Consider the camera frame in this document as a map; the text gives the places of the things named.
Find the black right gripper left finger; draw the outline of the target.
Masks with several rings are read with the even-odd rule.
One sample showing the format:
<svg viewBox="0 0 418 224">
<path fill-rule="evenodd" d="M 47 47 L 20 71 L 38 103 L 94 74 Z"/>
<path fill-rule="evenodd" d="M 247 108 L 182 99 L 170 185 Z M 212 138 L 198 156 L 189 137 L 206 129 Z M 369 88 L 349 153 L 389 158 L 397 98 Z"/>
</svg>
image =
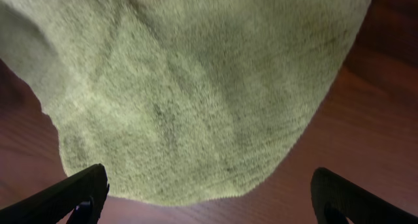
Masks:
<svg viewBox="0 0 418 224">
<path fill-rule="evenodd" d="M 67 179 L 1 210 L 1 223 L 96 224 L 109 192 L 106 170 L 92 165 Z"/>
</svg>

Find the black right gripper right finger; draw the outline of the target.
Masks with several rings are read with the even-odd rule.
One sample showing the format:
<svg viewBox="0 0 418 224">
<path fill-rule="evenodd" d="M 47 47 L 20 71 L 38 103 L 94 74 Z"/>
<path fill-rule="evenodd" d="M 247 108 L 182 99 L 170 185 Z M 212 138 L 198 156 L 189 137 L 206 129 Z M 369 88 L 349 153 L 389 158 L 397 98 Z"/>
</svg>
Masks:
<svg viewBox="0 0 418 224">
<path fill-rule="evenodd" d="M 315 216 L 320 224 L 417 224 L 417 216 L 323 167 L 314 171 L 310 191 Z"/>
</svg>

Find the green cloth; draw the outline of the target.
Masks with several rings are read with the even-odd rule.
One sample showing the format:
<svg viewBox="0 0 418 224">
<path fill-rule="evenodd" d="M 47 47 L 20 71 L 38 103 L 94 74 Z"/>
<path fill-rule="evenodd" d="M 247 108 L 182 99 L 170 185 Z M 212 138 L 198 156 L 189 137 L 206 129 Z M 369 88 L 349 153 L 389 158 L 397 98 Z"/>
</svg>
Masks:
<svg viewBox="0 0 418 224">
<path fill-rule="evenodd" d="M 63 170 L 164 206 L 246 194 L 304 132 L 372 0 L 1 0 L 1 59 Z"/>
</svg>

